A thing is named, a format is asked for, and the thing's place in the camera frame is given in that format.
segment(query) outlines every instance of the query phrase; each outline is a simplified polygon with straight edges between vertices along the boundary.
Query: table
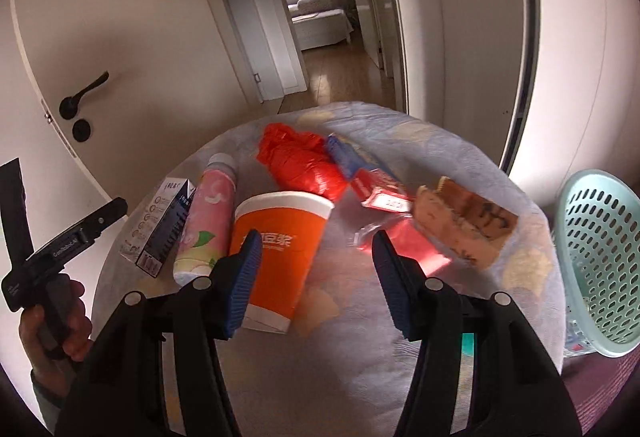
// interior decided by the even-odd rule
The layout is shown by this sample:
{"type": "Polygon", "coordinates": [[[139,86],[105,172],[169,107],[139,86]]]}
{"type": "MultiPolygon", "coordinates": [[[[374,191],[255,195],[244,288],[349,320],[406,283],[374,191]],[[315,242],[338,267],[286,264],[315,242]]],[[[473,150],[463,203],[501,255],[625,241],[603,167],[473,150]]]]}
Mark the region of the table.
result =
{"type": "MultiPolygon", "coordinates": [[[[262,130],[270,122],[344,134],[378,155],[411,190],[425,182],[427,174],[446,175],[519,215],[516,231],[490,269],[478,273],[454,260],[438,276],[465,294],[511,294],[560,369],[564,289],[546,217],[479,149],[402,113],[359,102],[333,103],[229,130],[170,175],[195,182],[209,157],[222,151],[239,162],[236,204],[276,191],[267,169],[255,160],[262,130]]],[[[96,333],[130,290],[152,297],[178,289],[171,265],[154,279],[118,253],[127,227],[138,222],[154,191],[131,213],[103,266],[93,308],[96,333]]],[[[386,214],[360,207],[348,190],[326,226],[289,332],[239,329],[232,340],[218,344],[244,437],[393,434],[418,346],[394,328],[371,257],[350,245],[356,229],[379,221],[381,215],[386,214]]],[[[470,374],[461,376],[468,386],[470,374]]],[[[166,396],[169,417],[179,427],[175,384],[166,385],[166,396]]]]}

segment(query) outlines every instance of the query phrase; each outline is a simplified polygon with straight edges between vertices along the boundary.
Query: door handle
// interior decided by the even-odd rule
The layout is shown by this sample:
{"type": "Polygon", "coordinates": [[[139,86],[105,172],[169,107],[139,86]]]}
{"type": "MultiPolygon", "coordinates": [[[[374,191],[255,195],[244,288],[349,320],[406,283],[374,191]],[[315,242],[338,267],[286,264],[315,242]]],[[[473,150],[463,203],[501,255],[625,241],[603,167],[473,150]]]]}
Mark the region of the door handle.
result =
{"type": "Polygon", "coordinates": [[[65,97],[65,99],[60,102],[60,117],[67,120],[76,117],[76,115],[78,115],[78,105],[84,94],[100,86],[108,79],[109,73],[105,70],[97,80],[80,90],[75,96],[65,97]]]}

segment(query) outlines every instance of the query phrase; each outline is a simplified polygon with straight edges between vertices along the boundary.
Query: laundry basket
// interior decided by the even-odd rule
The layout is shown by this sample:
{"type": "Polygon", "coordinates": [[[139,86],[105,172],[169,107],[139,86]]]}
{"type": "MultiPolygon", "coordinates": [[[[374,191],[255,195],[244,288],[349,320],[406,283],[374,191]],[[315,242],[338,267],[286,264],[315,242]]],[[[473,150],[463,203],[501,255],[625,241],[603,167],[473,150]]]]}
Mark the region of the laundry basket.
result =
{"type": "Polygon", "coordinates": [[[566,295],[565,356],[619,357],[640,343],[640,200],[585,170],[562,189],[555,242],[566,295]]]}

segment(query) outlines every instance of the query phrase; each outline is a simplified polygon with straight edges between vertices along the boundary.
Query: label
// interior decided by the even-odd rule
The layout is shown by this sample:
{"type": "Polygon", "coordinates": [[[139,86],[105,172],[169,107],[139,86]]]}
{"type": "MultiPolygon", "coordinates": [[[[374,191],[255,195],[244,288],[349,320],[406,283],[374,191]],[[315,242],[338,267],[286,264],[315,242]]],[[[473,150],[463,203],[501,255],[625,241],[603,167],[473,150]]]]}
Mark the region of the label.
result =
{"type": "Polygon", "coordinates": [[[155,278],[156,276],[158,276],[158,273],[160,273],[162,262],[156,260],[156,258],[152,257],[150,254],[148,254],[148,252],[143,251],[142,255],[140,255],[140,258],[138,258],[138,262],[136,262],[136,265],[140,267],[142,271],[149,273],[155,278]]]}
{"type": "Polygon", "coordinates": [[[393,195],[387,195],[384,192],[380,192],[369,203],[370,208],[376,208],[378,210],[394,211],[396,213],[408,213],[411,211],[411,201],[405,198],[395,197],[393,195]]]}

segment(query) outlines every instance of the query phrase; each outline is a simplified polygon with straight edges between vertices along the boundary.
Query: bed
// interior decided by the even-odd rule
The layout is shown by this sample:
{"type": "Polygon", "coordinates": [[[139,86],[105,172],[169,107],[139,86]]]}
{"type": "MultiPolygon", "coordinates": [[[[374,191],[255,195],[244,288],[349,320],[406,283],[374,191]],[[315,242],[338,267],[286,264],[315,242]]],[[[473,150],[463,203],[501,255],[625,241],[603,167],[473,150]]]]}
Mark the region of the bed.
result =
{"type": "Polygon", "coordinates": [[[343,9],[332,8],[331,0],[298,0],[289,12],[302,51],[351,42],[353,27],[343,9]]]}

